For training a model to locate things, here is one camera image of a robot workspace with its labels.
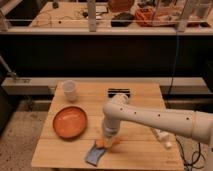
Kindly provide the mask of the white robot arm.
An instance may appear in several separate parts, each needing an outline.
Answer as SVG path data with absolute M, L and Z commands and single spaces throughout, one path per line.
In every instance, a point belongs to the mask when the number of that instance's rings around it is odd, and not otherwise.
M 213 114 L 193 110 L 136 107 L 123 93 L 114 95 L 104 106 L 103 134 L 115 136 L 122 121 L 167 131 L 197 142 L 213 145 Z

